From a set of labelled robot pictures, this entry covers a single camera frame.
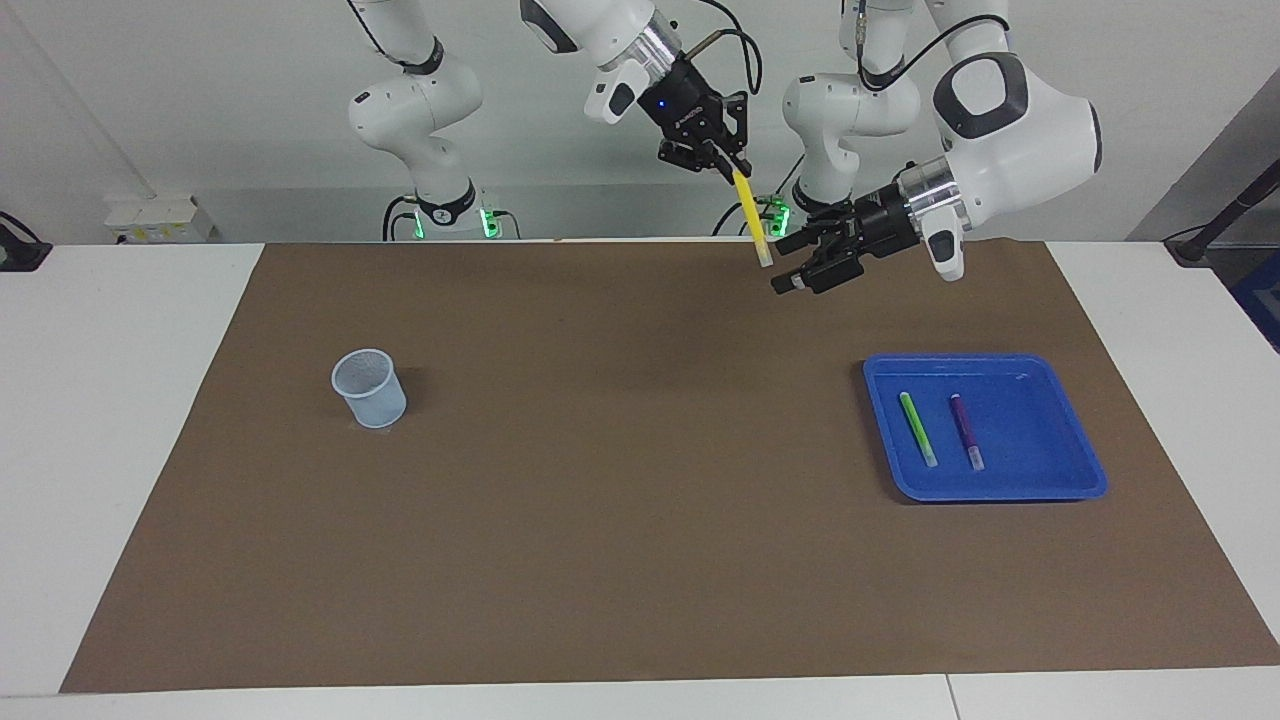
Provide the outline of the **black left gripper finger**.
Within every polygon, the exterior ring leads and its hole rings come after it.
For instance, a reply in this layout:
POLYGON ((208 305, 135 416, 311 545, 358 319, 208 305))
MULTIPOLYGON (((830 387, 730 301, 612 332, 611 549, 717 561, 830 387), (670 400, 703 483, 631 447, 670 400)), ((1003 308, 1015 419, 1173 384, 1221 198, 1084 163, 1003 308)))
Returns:
POLYGON ((803 227, 794 233, 776 240, 774 247, 781 255, 790 255, 806 247, 819 247, 823 243, 842 242, 849 238, 851 210, 831 208, 809 215, 803 227))
POLYGON ((809 290, 824 293, 828 290, 855 281, 865 272, 858 251, 851 246, 820 246, 803 265, 771 279, 776 293, 809 290))

